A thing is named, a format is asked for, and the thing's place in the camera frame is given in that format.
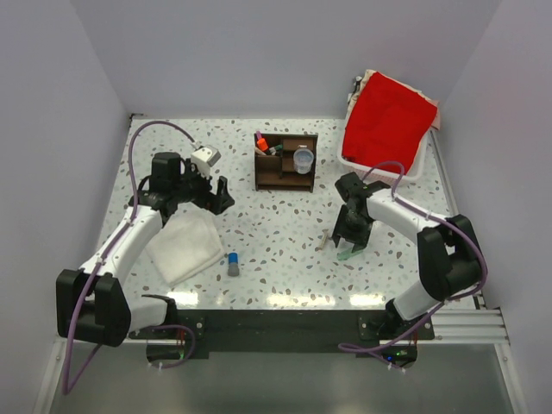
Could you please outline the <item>green translucent cap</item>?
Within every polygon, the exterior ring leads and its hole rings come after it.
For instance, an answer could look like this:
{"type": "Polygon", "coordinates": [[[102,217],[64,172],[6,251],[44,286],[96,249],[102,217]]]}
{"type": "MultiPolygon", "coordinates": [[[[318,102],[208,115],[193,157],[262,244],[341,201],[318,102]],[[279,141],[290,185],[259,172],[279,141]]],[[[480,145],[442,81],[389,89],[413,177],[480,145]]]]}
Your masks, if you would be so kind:
{"type": "Polygon", "coordinates": [[[358,250],[358,251],[354,251],[352,248],[351,249],[347,249],[347,250],[343,250],[341,251],[340,253],[337,254],[337,259],[339,261],[345,261],[345,260],[349,260],[359,254],[362,254],[363,251],[362,250],[358,250]]]}

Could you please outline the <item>brown wooden desk organizer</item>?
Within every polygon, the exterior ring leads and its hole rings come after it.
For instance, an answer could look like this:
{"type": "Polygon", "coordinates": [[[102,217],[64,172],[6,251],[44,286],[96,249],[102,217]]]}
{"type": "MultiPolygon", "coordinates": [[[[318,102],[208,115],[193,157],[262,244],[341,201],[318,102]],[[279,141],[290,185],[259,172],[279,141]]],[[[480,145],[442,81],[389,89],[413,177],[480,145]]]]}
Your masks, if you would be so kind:
{"type": "Polygon", "coordinates": [[[308,191],[313,192],[316,177],[318,134],[284,134],[260,132],[268,145],[266,155],[254,152],[254,188],[256,191],[308,191]],[[269,148],[282,145],[277,155],[269,148]],[[293,168],[293,154],[299,147],[307,147],[314,154],[311,171],[298,174],[293,168]]]}

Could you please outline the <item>orange capped black highlighter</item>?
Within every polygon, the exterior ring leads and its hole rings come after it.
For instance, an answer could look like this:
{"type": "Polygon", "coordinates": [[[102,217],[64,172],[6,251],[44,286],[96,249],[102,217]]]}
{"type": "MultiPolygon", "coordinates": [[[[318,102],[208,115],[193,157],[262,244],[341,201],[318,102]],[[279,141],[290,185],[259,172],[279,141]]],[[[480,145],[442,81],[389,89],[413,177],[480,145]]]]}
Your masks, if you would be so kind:
{"type": "Polygon", "coordinates": [[[257,140],[257,147],[263,152],[266,152],[268,150],[268,145],[264,138],[260,138],[257,140]]]}

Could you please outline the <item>clear jar of paperclips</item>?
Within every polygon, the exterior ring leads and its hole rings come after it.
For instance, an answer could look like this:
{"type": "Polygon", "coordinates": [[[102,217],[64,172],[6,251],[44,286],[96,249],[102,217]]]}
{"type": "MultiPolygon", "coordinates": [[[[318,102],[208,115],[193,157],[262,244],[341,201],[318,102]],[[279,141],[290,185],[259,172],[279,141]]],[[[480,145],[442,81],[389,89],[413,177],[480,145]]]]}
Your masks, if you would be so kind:
{"type": "Polygon", "coordinates": [[[311,171],[315,160],[314,154],[307,147],[299,147],[293,154],[293,168],[298,174],[305,175],[311,171]]]}

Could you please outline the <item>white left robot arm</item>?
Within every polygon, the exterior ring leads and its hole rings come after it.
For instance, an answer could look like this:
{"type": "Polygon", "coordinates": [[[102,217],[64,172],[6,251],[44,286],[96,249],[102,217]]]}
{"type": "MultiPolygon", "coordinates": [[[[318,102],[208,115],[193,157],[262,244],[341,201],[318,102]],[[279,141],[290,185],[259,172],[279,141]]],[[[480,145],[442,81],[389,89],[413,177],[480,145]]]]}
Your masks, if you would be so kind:
{"type": "Polygon", "coordinates": [[[122,221],[103,246],[78,269],[63,270],[56,279],[58,334],[66,339],[117,347],[131,332],[150,329],[159,338],[179,327],[173,299],[147,294],[130,304],[124,280],[148,243],[165,227],[180,204],[220,215],[233,206],[228,180],[211,184],[211,168],[221,155],[211,146],[184,159],[173,152],[157,153],[151,173],[135,181],[122,221]]]}

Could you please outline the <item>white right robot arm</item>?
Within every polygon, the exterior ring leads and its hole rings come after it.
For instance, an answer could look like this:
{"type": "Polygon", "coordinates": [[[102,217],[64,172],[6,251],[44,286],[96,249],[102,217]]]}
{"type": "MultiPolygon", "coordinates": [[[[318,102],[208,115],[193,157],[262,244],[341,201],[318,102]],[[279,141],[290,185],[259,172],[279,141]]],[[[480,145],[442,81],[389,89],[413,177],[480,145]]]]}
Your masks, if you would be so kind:
{"type": "Polygon", "coordinates": [[[418,281],[387,302],[373,325],[379,337],[405,338],[437,306],[469,288],[481,287],[488,273],[474,228],[463,215],[433,214],[400,197],[390,185],[364,183],[355,173],[341,176],[335,187],[343,204],[331,240],[364,250],[373,225],[384,223],[417,247],[418,281]]]}

